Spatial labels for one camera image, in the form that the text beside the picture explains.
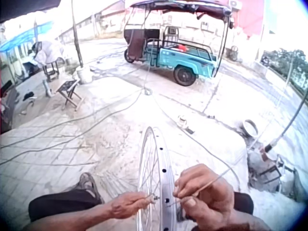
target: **metal frame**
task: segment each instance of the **metal frame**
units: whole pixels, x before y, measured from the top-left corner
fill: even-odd
[[[155,153],[157,155],[158,162],[158,174],[160,179],[160,199],[156,203],[160,204],[160,230],[168,230],[175,231],[176,230],[176,206],[167,206],[175,202],[175,198],[172,195],[173,187],[174,187],[174,177],[171,168],[171,161],[169,158],[168,149],[166,147],[165,140],[163,138],[162,133],[158,128],[148,127],[144,133],[142,149],[141,149],[141,159],[140,159],[140,168],[139,168],[139,179],[138,179],[138,189],[144,183],[142,174],[146,169],[144,169],[145,165],[145,147],[147,142],[149,141],[149,137],[152,137],[155,144]],[[150,205],[149,215],[152,220],[152,205]],[[143,227],[140,227],[142,222],[142,211],[139,211],[137,214],[137,230],[144,231]]]

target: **concrete ground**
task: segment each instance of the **concrete ground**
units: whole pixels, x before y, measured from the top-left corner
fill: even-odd
[[[217,157],[233,165],[243,156],[234,167],[240,181],[232,172],[228,172],[226,180],[234,190],[252,196],[255,216],[274,230],[286,230],[305,205],[281,194],[248,188],[247,150],[240,129],[243,119],[253,117],[262,130],[277,103],[280,87],[274,85],[277,86],[275,81],[279,80],[272,76],[268,80],[256,78],[243,68],[224,63],[215,79],[199,80],[185,88],[175,84],[168,71],[153,69],[147,74],[146,66],[127,64],[121,52],[123,45],[120,39],[81,44],[84,62],[94,60],[90,65],[99,70],[96,81],[76,89],[86,96],[78,112],[70,106],[61,110],[64,100],[56,95],[46,103],[46,111],[36,113],[38,117],[33,115],[28,122],[1,136],[0,206],[9,224],[22,228],[29,222],[27,206],[32,199],[61,192],[75,184],[85,171],[94,175],[106,201],[119,193],[136,190],[141,133],[152,126],[159,127],[164,135],[175,178],[182,170],[198,163],[222,173],[227,167]],[[98,56],[103,58],[99,64]],[[152,95],[139,96],[144,84],[152,90]],[[277,113],[274,123],[264,133],[264,136],[271,134],[270,138],[265,136],[261,140],[272,139],[277,132],[273,128],[282,129],[298,104],[299,97],[288,89],[281,107],[274,111]],[[303,150],[306,150],[304,140],[308,134],[302,129],[307,127],[307,113],[305,106],[295,126],[286,134],[291,140],[296,139],[302,152],[292,142],[286,143],[287,149],[275,148],[302,169],[307,169]],[[185,115],[195,131],[191,137],[209,152],[176,126],[173,120],[179,115]],[[191,226],[184,223],[179,229],[189,230]],[[111,220],[94,230],[123,227],[134,230],[133,218]]]

